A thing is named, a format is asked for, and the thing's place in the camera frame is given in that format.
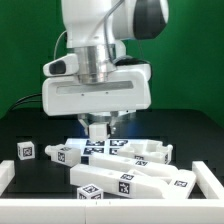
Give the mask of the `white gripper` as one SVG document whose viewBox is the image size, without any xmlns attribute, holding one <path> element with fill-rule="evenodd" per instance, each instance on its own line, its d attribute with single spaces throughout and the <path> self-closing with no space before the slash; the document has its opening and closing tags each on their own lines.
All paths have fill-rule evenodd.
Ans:
<svg viewBox="0 0 224 224">
<path fill-rule="evenodd" d="M 86 113 L 111 112 L 109 134 L 116 132 L 117 111 L 146 109 L 151 104 L 148 81 L 149 64 L 118 66 L 108 81 L 79 84 L 76 76 L 48 78 L 42 87 L 43 108 L 49 116 L 78 115 L 78 121 L 89 135 Z"/>
</svg>

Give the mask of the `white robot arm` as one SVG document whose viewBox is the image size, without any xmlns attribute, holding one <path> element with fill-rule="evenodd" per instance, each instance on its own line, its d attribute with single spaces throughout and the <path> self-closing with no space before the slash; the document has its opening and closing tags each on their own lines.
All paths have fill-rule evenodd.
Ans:
<svg viewBox="0 0 224 224">
<path fill-rule="evenodd" d="M 61 0 L 68 53 L 43 67 L 43 108 L 76 114 L 93 141 L 120 116 L 151 104 L 151 66 L 126 54 L 125 39 L 153 39 L 166 27 L 167 0 Z"/>
</svg>

